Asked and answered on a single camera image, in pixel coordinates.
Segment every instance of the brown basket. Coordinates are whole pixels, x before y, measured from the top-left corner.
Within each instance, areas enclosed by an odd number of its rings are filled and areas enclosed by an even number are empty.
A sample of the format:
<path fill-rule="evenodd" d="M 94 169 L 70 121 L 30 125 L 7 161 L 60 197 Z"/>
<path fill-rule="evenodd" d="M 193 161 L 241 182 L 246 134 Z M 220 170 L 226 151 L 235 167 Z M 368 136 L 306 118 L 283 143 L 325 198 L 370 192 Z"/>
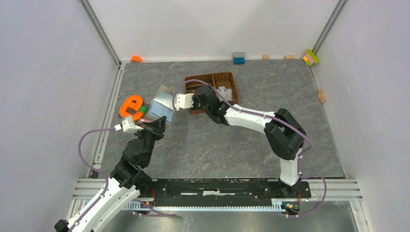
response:
<path fill-rule="evenodd" d="M 238 90 L 236 88 L 236 82 L 234 75 L 232 72 L 219 72 L 219 73 L 211 73 L 211 74 L 203 74 L 203 75 L 197 75 L 197 76 L 188 76 L 185 77 L 185 81 L 192 80 L 192 79 L 198 79 L 201 81 L 205 81 L 208 84 L 210 84 L 212 87 L 217 88 L 221 86 L 225 86 L 225 88 L 230 88 L 232 89 L 232 100 L 229 101 L 231 104 L 238 104 L 239 101 L 239 94 Z M 203 86 L 204 84 L 199 83 L 199 82 L 189 82 L 185 84 L 185 92 L 186 93 L 194 93 L 197 88 L 200 86 Z M 202 113 L 202 110 L 191 110 L 188 109 L 188 113 L 194 115 L 194 114 L 199 114 Z"/>

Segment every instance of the gray floor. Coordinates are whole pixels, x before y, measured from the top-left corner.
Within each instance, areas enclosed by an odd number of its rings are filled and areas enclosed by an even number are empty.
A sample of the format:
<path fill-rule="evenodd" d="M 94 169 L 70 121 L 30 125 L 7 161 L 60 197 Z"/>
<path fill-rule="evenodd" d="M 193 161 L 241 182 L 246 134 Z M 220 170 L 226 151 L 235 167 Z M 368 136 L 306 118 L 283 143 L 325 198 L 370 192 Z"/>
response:
<path fill-rule="evenodd" d="M 310 210 L 317 203 L 302 204 Z M 103 232 L 356 232 L 358 231 L 349 202 L 325 202 L 320 210 L 300 218 L 289 218 L 270 212 L 167 212 L 177 218 L 138 217 L 122 211 Z"/>
<path fill-rule="evenodd" d="M 315 147 L 301 160 L 304 175 L 343 176 L 329 126 L 316 88 L 302 60 L 136 63 L 125 66 L 112 126 L 130 95 L 149 103 L 161 84 L 177 87 L 186 76 L 231 71 L 236 79 L 239 104 L 261 111 L 291 111 Z M 102 170 L 111 172 L 132 134 L 110 132 Z M 205 114 L 174 114 L 166 135 L 155 144 L 152 178 L 278 177 L 280 166 L 264 134 L 234 126 L 218 125 Z"/>

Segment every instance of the white panel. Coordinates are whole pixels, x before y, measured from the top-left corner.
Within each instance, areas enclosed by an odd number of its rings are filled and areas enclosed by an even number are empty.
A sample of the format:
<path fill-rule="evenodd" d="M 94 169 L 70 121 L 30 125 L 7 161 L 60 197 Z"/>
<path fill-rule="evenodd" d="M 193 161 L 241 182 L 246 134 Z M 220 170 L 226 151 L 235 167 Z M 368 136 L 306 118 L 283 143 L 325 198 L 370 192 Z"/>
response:
<path fill-rule="evenodd" d="M 116 66 L 79 1 L 1 2 L 0 231 L 50 232 L 85 177 L 77 143 L 101 126 Z"/>
<path fill-rule="evenodd" d="M 351 0 L 314 67 L 347 173 L 376 232 L 407 231 L 410 1 Z"/>
<path fill-rule="evenodd" d="M 121 60 L 302 57 L 337 0 L 90 0 Z"/>

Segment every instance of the cable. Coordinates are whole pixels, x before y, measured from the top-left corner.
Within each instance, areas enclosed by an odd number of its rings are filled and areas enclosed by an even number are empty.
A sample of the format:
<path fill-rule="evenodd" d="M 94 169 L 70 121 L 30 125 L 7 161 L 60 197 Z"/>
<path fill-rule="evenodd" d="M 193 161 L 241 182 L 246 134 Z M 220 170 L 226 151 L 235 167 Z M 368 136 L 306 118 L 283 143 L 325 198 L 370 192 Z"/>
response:
<path fill-rule="evenodd" d="M 91 170 L 96 171 L 96 172 L 98 172 L 99 174 L 101 174 L 101 175 L 104 176 L 104 179 L 105 179 L 105 187 L 104 187 L 104 189 L 103 189 L 101 195 L 98 196 L 98 198 L 82 213 L 82 215 L 80 215 L 80 216 L 78 217 L 78 219 L 74 222 L 73 226 L 71 226 L 71 228 L 69 228 L 67 232 L 71 232 L 71 231 L 76 227 L 76 223 L 80 223 L 81 219 L 83 219 L 83 217 L 95 206 L 95 204 L 98 203 L 98 201 L 101 199 L 101 196 L 103 196 L 103 195 L 105 194 L 105 192 L 107 191 L 107 188 L 108 188 L 108 176 L 107 176 L 107 174 L 106 174 L 105 172 L 103 172 L 103 171 L 97 169 L 97 168 L 94 168 L 93 166 L 91 166 L 91 165 L 89 165 L 89 164 L 87 163 L 87 161 L 84 159 L 83 155 L 81 154 L 81 144 L 82 144 L 84 138 L 85 138 L 87 135 L 89 135 L 89 134 L 91 134 L 91 133 L 93 133 L 93 132 L 101 132 L 101 131 L 109 131 L 109 130 L 110 130 L 110 131 L 115 131 L 116 129 L 115 129 L 114 127 L 112 127 L 112 128 L 108 128 L 108 129 L 90 130 L 90 131 L 88 131 L 87 133 L 85 133 L 83 136 L 81 136 L 81 139 L 80 139 L 80 141 L 78 142 L 78 155 L 80 156 L 81 161 L 82 161 L 87 167 L 89 167 Z"/>
<path fill-rule="evenodd" d="M 152 208 L 151 206 L 145 204 L 145 202 L 140 201 L 138 199 L 134 199 L 133 202 L 139 202 L 140 204 L 142 204 L 143 206 L 147 207 L 148 209 L 150 209 L 152 212 L 156 213 L 156 215 L 150 215 L 150 214 L 142 214 L 141 216 L 144 217 L 168 217 L 168 218 L 175 218 L 177 217 L 176 214 L 164 214 L 161 213 L 160 211 L 155 210 L 154 208 Z"/>
<path fill-rule="evenodd" d="M 232 109 L 234 109 L 234 110 L 236 110 L 236 111 L 239 111 L 240 113 L 246 113 L 246 114 L 250 114 L 250 115 L 261 116 L 261 117 L 264 117 L 264 118 L 267 117 L 267 118 L 269 118 L 269 119 L 272 119 L 272 120 L 275 120 L 275 121 L 281 123 L 282 125 L 288 127 L 289 129 L 293 130 L 294 132 L 296 132 L 298 135 L 300 135 L 303 139 L 305 139 L 305 140 L 309 143 L 309 146 L 308 146 L 306 149 L 304 149 L 304 150 L 299 154 L 299 156 L 297 157 L 297 159 L 300 158 L 300 157 L 302 157 L 303 154 L 305 154 L 307 151 L 309 151 L 310 149 L 313 148 L 313 142 L 312 142 L 312 140 L 311 140 L 310 138 L 308 138 L 306 135 L 304 135 L 301 131 L 299 131 L 298 129 L 296 129 L 296 128 L 293 127 L 292 125 L 290 125 L 289 123 L 287 123 L 287 122 L 285 122 L 285 121 L 283 121 L 283 120 L 280 120 L 279 118 L 276 118 L 276 117 L 274 117 L 274 116 L 263 115 L 263 114 L 260 114 L 260 113 L 257 113 L 257 112 L 252 112 L 252 111 L 248 111 L 248 110 L 238 109 L 238 108 L 234 107 L 232 104 L 230 104 L 230 103 L 228 102 L 228 100 L 226 100 L 220 93 L 218 93 L 218 91 L 216 91 L 216 89 L 214 89 L 210 84 L 208 84 L 208 83 L 205 82 L 205 81 L 198 80 L 198 79 L 192 79 L 192 80 L 184 81 L 184 82 L 182 82 L 182 83 L 176 88 L 174 94 L 172 95 L 172 106 L 173 106 L 174 109 L 176 109 L 176 108 L 175 108 L 175 96 L 177 95 L 178 90 L 179 90 L 184 84 L 189 83 L 189 82 L 193 82 L 193 81 L 202 83 L 202 84 L 207 85 L 207 86 L 210 86 L 210 87 L 212 88 L 212 90 L 214 90 L 214 92 L 215 92 L 226 104 L 228 104 L 229 107 L 231 107 Z M 297 164 L 297 172 L 298 172 L 298 173 L 302 173 L 302 172 L 301 172 L 301 169 L 300 169 L 299 163 L 300 163 L 300 162 L 298 162 L 298 164 Z M 299 215 L 293 215 L 293 216 L 289 215 L 289 217 L 295 217 L 295 218 L 296 218 L 296 217 L 299 217 L 299 216 L 303 216 L 303 215 L 308 215 L 308 214 L 313 213 L 313 212 L 315 212 L 316 210 L 318 210 L 318 209 L 321 207 L 321 205 L 323 204 L 324 199 L 326 198 L 326 192 L 327 192 L 326 180 L 324 179 L 323 176 L 313 175 L 313 176 L 303 177 L 303 176 L 300 175 L 300 174 L 298 174 L 298 176 L 299 176 L 301 179 L 310 179 L 310 178 L 320 178 L 320 179 L 322 179 L 322 180 L 323 180 L 323 184 L 324 184 L 324 193 L 323 193 L 322 200 L 320 201 L 320 203 L 319 203 L 314 209 L 312 209 L 312 210 L 310 210 L 310 211 L 307 211 L 307 212 L 305 212 L 305 213 L 299 214 Z"/>

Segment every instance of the orange toy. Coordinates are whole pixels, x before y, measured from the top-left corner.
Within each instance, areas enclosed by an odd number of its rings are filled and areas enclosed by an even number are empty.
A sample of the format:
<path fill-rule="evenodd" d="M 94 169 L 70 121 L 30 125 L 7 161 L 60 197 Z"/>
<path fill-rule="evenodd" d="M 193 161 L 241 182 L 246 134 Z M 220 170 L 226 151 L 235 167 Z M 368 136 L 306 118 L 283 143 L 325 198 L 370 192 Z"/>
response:
<path fill-rule="evenodd" d="M 131 57 L 131 63 L 141 63 L 142 59 L 139 56 L 133 56 Z"/>
<path fill-rule="evenodd" d="M 140 96 L 138 95 L 129 96 L 125 100 L 121 108 L 119 109 L 119 115 L 121 115 L 121 117 L 126 117 L 128 115 L 131 115 L 132 119 L 134 121 L 137 121 L 142 117 L 142 114 L 144 114 L 138 111 L 141 106 L 142 106 L 142 98 Z"/>

